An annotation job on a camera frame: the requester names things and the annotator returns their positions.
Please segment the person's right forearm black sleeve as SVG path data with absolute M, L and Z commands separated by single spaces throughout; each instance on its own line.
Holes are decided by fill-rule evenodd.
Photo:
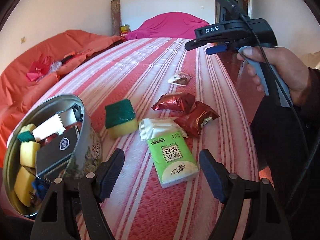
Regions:
M 271 170 L 292 239 L 319 239 L 319 152 L 304 167 L 319 135 L 319 70 L 310 69 L 311 88 L 306 102 L 278 107 L 263 97 L 251 123 L 260 166 Z

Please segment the person's right hand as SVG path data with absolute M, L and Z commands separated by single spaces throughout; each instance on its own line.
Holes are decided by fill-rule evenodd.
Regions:
M 257 62 L 264 62 L 266 55 L 268 62 L 275 66 L 278 74 L 287 84 L 291 99 L 296 106 L 302 106 L 310 93 L 311 77 L 309 68 L 290 50 L 284 47 L 264 48 L 248 47 L 237 55 L 240 61 L 246 58 Z

